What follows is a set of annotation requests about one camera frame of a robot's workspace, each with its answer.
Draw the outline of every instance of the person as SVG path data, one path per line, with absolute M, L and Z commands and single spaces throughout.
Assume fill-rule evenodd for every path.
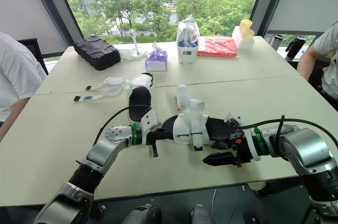
M 318 91 L 338 111 L 338 22 L 306 50 L 299 60 L 297 71 L 309 80 L 316 60 L 330 52 L 334 52 L 334 55 L 330 65 L 323 69 L 322 85 Z
M 45 78 L 29 49 L 0 32 L 0 141 Z

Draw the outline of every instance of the purple tissue box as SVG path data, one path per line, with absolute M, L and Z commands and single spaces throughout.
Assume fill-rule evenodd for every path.
M 160 48 L 150 53 L 146 58 L 146 69 L 151 71 L 166 71 L 167 70 L 168 54 Z

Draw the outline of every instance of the white cable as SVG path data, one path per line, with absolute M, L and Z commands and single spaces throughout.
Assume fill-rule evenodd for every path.
M 215 199 L 216 192 L 217 192 L 217 188 L 215 189 L 213 196 L 212 196 L 212 200 L 211 200 L 211 216 L 213 214 L 213 200 Z

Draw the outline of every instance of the red plastic bag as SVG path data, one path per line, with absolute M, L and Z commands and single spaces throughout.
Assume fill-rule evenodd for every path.
M 236 46 L 232 38 L 221 36 L 200 37 L 198 56 L 207 57 L 236 57 Z

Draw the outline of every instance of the black cable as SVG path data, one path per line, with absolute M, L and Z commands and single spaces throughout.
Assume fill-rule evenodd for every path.
M 306 212 L 305 212 L 304 217 L 303 217 L 303 219 L 302 219 L 302 224 L 306 224 L 306 220 L 307 220 L 307 218 L 309 217 L 309 215 L 310 215 L 312 209 L 313 209 L 313 206 L 312 206 L 312 204 L 310 204 L 310 205 L 307 207 L 307 209 L 306 209 Z
M 281 118 L 280 118 L 280 122 L 279 122 L 279 125 L 278 125 L 278 129 L 277 129 L 277 133 L 276 133 L 276 146 L 278 147 L 279 145 L 279 137 L 280 137 L 280 132 L 281 132 L 281 128 L 283 127 L 283 123 L 284 123 L 284 118 L 285 116 L 282 115 Z M 285 161 L 289 161 L 285 156 L 283 156 L 282 154 L 280 155 L 280 157 L 285 160 Z
M 336 138 L 328 131 L 326 130 L 324 127 L 314 123 L 314 122 L 310 122 L 307 120 L 302 120 L 302 119 L 297 119 L 297 118 L 285 118 L 284 119 L 285 122 L 298 122 L 298 123 L 303 123 L 303 124 L 308 124 L 308 125 L 312 125 L 314 127 L 317 127 L 318 129 L 322 130 L 323 132 L 325 132 L 333 141 L 333 143 L 336 145 L 337 149 L 338 149 L 338 141 L 336 140 Z M 260 125 L 265 125 L 265 124 L 271 124 L 271 123 L 279 123 L 280 119 L 271 119 L 271 120 L 266 120 L 266 121 L 262 121 L 259 123 L 255 123 L 252 125 L 246 125 L 246 126 L 232 126 L 232 128 L 234 129 L 239 129 L 239 130 L 245 130 L 245 129 L 250 129 L 250 128 L 254 128 Z
M 125 110 L 128 110 L 128 109 L 131 109 L 131 108 L 135 108 L 135 107 L 147 107 L 148 108 L 148 111 L 151 110 L 151 106 L 149 105 L 143 105 L 143 104 L 137 104 L 137 105 L 131 105 L 131 106 L 128 106 L 126 108 L 123 108 L 122 110 L 116 112 L 110 119 L 108 119 L 105 124 L 103 125 L 103 127 L 101 127 L 101 129 L 99 130 L 99 133 L 97 134 L 96 138 L 95 138 L 95 141 L 94 141 L 94 144 L 93 146 L 95 146 L 95 144 L 97 143 L 97 140 L 99 139 L 102 131 L 104 130 L 104 128 L 109 124 L 110 121 L 112 121 L 118 114 L 120 114 L 121 112 L 125 111 Z

